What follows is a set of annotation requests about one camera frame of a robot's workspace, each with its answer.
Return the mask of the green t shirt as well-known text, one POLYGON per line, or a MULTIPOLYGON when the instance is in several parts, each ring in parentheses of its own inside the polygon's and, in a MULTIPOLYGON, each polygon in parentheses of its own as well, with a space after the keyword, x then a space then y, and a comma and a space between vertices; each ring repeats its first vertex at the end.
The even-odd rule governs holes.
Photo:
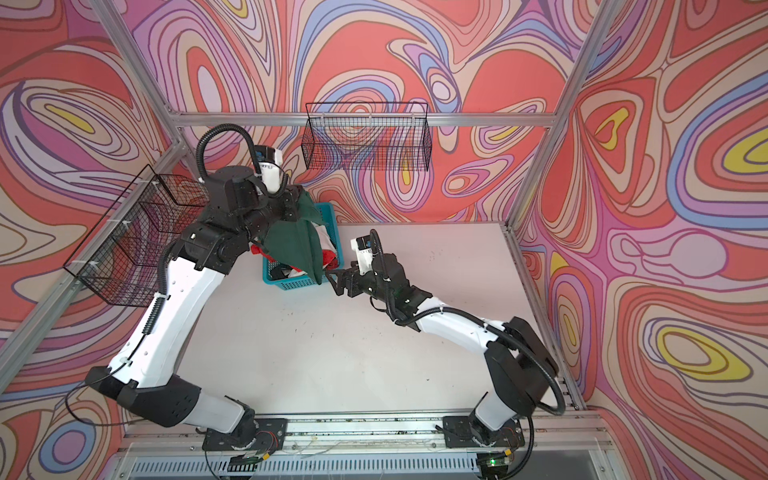
POLYGON ((261 242, 261 248, 276 262, 304 272, 315 284, 321 284, 324 269, 321 247, 313 223, 325 225, 323 217, 308 193, 299 203, 296 222, 278 221, 261 242))

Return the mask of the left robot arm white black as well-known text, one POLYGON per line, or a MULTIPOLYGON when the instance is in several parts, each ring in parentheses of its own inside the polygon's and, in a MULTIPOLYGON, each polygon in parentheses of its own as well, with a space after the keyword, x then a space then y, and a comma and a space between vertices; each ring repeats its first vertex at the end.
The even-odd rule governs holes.
POLYGON ((84 387, 162 427, 184 424, 216 432, 234 450, 255 443, 259 427, 252 408, 211 395, 175 370, 206 302, 238 258, 264 241, 277 223, 299 218, 303 190, 290 185, 278 163, 281 157, 231 123, 215 126, 200 138, 195 160, 209 201, 161 253, 157 290, 128 342, 108 365, 88 372, 84 387), (206 169, 206 147, 223 133, 244 140, 250 165, 206 169))

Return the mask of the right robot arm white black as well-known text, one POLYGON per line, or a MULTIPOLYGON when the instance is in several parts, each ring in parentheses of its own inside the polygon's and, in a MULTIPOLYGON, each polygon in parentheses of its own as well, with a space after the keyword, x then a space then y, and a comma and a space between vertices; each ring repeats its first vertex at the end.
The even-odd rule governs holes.
POLYGON ((383 304, 379 311, 394 325, 437 336, 483 357, 493 389, 466 417, 466 434, 442 428, 449 438, 491 447, 521 419, 531 421, 537 411, 565 413, 559 367, 526 320, 481 318, 419 288, 408 279, 397 256, 383 250, 374 229, 351 246, 356 254, 351 266, 325 273, 336 295, 366 295, 383 304))

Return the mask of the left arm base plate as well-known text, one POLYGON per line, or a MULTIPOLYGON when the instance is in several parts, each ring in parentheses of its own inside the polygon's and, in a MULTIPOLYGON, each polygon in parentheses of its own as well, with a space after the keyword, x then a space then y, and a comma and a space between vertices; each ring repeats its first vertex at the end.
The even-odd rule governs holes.
POLYGON ((273 454, 283 448, 287 433, 287 418, 255 418, 246 420, 232 433, 215 430, 205 432, 202 450, 205 452, 247 452, 273 454))

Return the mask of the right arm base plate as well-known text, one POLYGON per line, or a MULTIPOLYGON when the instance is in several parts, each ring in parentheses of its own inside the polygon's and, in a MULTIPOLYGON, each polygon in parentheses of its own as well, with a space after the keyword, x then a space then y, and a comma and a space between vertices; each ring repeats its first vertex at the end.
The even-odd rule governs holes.
POLYGON ((474 416, 444 416, 436 426, 448 448, 504 448, 516 450, 526 445, 518 420, 510 419, 492 430, 474 416))

